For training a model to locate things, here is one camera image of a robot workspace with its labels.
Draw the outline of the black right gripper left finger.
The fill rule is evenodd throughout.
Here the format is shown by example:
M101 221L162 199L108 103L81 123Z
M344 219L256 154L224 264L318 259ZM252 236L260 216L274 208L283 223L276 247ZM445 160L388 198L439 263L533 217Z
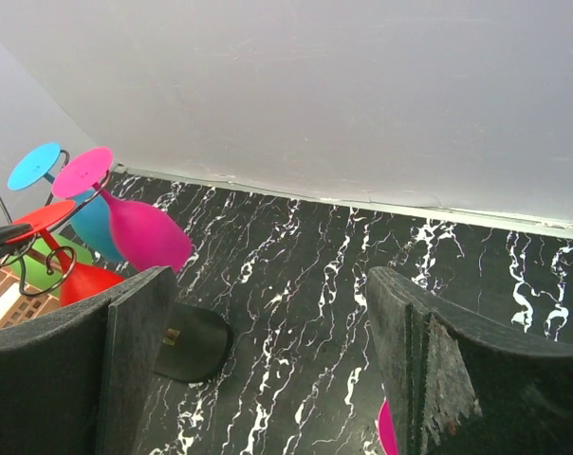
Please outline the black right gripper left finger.
M153 267L0 330L0 454L131 454L176 277Z

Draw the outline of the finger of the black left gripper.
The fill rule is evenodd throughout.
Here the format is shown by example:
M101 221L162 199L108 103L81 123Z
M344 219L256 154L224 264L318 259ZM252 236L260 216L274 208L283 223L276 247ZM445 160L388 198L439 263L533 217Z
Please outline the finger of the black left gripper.
M30 224L11 224L0 227L0 256L12 254L22 244L22 241L13 243L12 240L22 235L28 237L31 232Z

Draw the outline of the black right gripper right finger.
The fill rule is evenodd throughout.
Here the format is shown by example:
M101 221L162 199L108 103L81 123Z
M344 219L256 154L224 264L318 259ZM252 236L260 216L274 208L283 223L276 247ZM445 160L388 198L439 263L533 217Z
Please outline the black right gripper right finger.
M527 335L386 266L366 284L393 454L573 454L573 345Z

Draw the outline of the red plastic wine glass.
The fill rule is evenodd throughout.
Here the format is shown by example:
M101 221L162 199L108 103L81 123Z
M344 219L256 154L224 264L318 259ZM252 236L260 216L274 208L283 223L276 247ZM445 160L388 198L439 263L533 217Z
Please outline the red plastic wine glass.
M51 269L55 257L63 272L60 288L60 304L65 307L80 300L93 297L121 283L124 278L110 270L83 264L78 261L77 253L69 246L60 246L50 234L49 228L71 215L77 204L64 200L35 210L13 222L11 225L29 225L26 232L8 240L9 244L28 240L39 235L50 248L46 256L46 265Z

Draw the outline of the blue plastic wine glass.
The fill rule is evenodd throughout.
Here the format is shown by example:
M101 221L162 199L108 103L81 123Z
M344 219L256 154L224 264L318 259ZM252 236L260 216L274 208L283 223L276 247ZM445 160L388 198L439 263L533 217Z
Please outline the blue plastic wine glass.
M53 183L55 177L50 171L60 155L65 156L63 166L67 165L69 152L63 150L57 142L48 142L33 149L13 168L8 178L8 188L11 191L21 191L42 179ZM111 236L109 208L100 196L79 210L70 219L70 225L87 246L106 260L116 263L123 261Z

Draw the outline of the magenta plastic wine glass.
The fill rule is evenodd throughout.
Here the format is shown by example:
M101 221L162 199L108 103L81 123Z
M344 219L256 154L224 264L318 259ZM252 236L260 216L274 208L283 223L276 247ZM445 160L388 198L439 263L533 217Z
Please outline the magenta plastic wine glass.
M109 226L121 256L137 271L168 266L179 272L192 254L191 238L161 209L140 201L123 200L102 187L114 161L108 147L77 156L56 176L51 191L63 199L94 189L109 208Z

